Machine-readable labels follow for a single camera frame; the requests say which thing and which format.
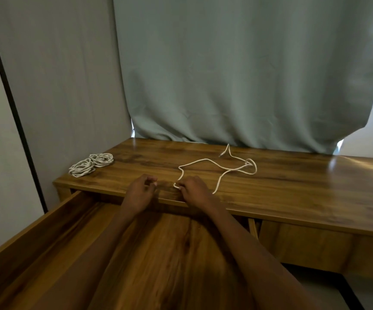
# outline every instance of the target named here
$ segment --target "right hand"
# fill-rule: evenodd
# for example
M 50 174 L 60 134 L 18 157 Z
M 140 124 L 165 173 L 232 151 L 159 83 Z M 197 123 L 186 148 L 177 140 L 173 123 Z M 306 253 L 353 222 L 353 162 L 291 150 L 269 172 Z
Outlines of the right hand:
M 208 215 L 222 207 L 220 200 L 209 191 L 201 177 L 188 176 L 176 183 L 188 205 L 199 208 Z

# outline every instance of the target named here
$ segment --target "rope bundle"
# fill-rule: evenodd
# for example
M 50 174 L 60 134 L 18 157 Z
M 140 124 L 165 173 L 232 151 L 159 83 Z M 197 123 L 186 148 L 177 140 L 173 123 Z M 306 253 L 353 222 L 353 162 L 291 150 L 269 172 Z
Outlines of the rope bundle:
M 212 194 L 214 194 L 214 193 L 217 192 L 218 187 L 220 186 L 221 178 L 222 178 L 226 173 L 231 172 L 231 171 L 238 171 L 238 172 L 245 173 L 245 174 L 248 174 L 248 175 L 254 175 L 254 174 L 257 172 L 257 165 L 256 165 L 256 163 L 255 163 L 252 159 L 244 160 L 244 159 L 241 159 L 241 158 L 239 158 L 239 157 L 235 157 L 235 156 L 233 156 L 233 155 L 231 154 L 231 148 L 230 148 L 229 144 L 226 146 L 224 152 L 222 152 L 222 153 L 220 154 L 220 157 L 223 156 L 227 150 L 228 150 L 229 155 L 230 155 L 231 157 L 233 157 L 233 158 L 235 158 L 235 159 L 238 159 L 238 160 L 241 160 L 241 161 L 244 161 L 245 164 L 244 164 L 243 166 L 237 167 L 236 169 L 229 169 L 229 168 L 227 168 L 227 167 L 220 166 L 218 163 L 216 163 L 216 162 L 214 162 L 214 161 L 212 161 L 212 160 L 210 160 L 210 159 L 200 159 L 200 160 L 196 160 L 196 161 L 194 161 L 194 162 L 191 162 L 191 163 L 188 163 L 188 164 L 185 164 L 185 165 L 178 166 L 178 169 L 180 169 L 180 170 L 182 171 L 182 174 L 181 174 L 181 176 L 178 178 L 178 180 L 180 180 L 180 179 L 184 176 L 184 170 L 182 169 L 182 167 L 184 167 L 184 166 L 188 166 L 188 165 L 194 164 L 194 163 L 196 163 L 196 162 L 200 162 L 200 161 L 210 161 L 210 162 L 214 163 L 215 165 L 219 166 L 221 169 L 226 169 L 226 171 L 225 171 L 224 173 L 222 173 L 222 175 L 218 178 L 217 186 L 216 186 L 214 192 L 212 193 Z M 245 171 L 242 171 L 242 170 L 241 170 L 242 168 L 247 167 L 247 166 L 254 166 L 255 171 L 252 172 L 252 173 L 249 173 L 249 172 L 245 172 Z M 179 189 L 179 187 L 178 187 L 175 183 L 173 184 L 173 186 L 174 186 L 175 188 L 178 188 L 178 189 Z
M 69 168 L 69 174 L 74 177 L 87 175 L 96 170 L 95 167 L 104 167 L 113 162 L 113 155 L 110 153 L 100 153 L 90 155 L 88 158 L 77 162 Z

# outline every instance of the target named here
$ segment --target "left hand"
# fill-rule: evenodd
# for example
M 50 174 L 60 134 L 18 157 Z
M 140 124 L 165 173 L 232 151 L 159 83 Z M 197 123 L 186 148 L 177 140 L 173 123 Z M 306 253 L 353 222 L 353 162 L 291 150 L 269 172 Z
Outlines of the left hand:
M 158 178 L 156 176 L 143 174 L 135 179 L 126 192 L 126 196 L 122 202 L 121 211 L 135 217 L 146 209 L 152 200 L 155 192 Z

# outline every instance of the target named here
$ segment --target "hand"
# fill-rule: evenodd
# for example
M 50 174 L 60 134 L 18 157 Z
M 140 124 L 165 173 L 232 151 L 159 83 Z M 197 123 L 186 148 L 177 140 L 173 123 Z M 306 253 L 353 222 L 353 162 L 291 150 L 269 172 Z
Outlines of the hand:
M 126 192 L 126 196 L 122 202 L 121 211 L 135 217 L 146 209 L 152 200 L 155 192 L 158 178 L 152 175 L 143 174 L 135 179 Z
M 199 176 L 188 176 L 177 182 L 185 201 L 193 207 L 199 208 L 207 215 L 222 208 L 220 200 L 208 189 Z

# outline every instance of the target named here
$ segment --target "curtain fold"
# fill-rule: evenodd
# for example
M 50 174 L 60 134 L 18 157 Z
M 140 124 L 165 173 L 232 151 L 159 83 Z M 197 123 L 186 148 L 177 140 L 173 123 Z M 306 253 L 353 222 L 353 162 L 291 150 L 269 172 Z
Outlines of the curtain fold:
M 373 103 L 373 0 L 114 0 L 137 137 L 332 153 Z

